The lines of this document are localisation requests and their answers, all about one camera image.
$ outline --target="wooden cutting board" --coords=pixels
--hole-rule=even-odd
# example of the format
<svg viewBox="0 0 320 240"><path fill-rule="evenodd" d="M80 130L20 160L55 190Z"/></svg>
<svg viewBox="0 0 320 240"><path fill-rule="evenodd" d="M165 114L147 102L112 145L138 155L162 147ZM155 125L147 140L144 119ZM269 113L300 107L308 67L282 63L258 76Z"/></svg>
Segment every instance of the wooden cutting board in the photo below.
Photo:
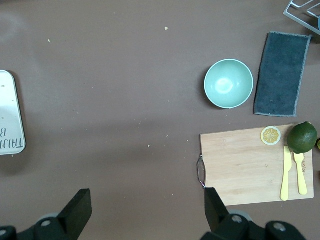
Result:
<svg viewBox="0 0 320 240"><path fill-rule="evenodd" d="M261 141L264 127L201 134L205 186L215 188L226 206L281 201L284 146L293 126L277 126L282 137L274 146ZM304 153L302 168L306 195L298 192L297 165L292 154L288 200L314 197L312 150Z"/></svg>

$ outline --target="towel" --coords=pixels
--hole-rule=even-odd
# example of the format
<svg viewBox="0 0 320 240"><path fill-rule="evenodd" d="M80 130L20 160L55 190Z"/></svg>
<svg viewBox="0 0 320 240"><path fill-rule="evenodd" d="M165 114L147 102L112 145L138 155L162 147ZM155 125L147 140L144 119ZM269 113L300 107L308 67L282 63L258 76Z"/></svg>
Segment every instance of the towel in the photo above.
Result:
<svg viewBox="0 0 320 240"><path fill-rule="evenodd" d="M312 36L272 31L260 65L254 114L296 117L300 86Z"/></svg>

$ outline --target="bolt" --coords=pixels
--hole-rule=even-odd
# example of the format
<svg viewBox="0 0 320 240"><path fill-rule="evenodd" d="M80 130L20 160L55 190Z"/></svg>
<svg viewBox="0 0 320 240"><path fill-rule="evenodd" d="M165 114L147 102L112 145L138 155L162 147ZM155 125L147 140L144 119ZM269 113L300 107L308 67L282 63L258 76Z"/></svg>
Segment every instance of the bolt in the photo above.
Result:
<svg viewBox="0 0 320 240"><path fill-rule="evenodd" d="M234 215L234 216L232 216L232 221L234 221L235 223L240 224L240 223L242 223L242 218L240 216L238 216L238 215Z"/></svg>
<svg viewBox="0 0 320 240"><path fill-rule="evenodd" d="M46 220L46 221L43 221L41 223L41 227L46 227L46 226L49 226L51 224L51 221L50 220Z"/></svg>
<svg viewBox="0 0 320 240"><path fill-rule="evenodd" d="M281 232L285 232L287 230L286 227L279 222L274 223L273 227Z"/></svg>
<svg viewBox="0 0 320 240"><path fill-rule="evenodd" d="M0 230L0 236L5 235L6 233L7 233L7 230L5 230L5 229Z"/></svg>

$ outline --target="white wire rack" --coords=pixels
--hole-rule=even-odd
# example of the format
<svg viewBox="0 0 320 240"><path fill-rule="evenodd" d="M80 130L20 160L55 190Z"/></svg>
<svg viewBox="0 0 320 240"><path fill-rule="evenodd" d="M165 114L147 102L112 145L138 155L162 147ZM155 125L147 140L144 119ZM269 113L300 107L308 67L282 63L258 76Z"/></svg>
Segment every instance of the white wire rack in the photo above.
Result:
<svg viewBox="0 0 320 240"><path fill-rule="evenodd" d="M291 0L283 14L320 35L319 14L317 12L320 12L320 2L318 0L300 1L299 4L297 0Z"/></svg>

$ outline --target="teal bowl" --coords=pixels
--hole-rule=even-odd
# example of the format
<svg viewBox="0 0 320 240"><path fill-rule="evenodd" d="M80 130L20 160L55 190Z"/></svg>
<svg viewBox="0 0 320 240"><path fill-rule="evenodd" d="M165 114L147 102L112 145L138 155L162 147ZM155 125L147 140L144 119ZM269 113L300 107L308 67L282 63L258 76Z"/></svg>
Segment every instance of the teal bowl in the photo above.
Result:
<svg viewBox="0 0 320 240"><path fill-rule="evenodd" d="M204 79L204 91L209 100L223 109L240 106L250 97L254 78L241 61L224 59L214 64Z"/></svg>

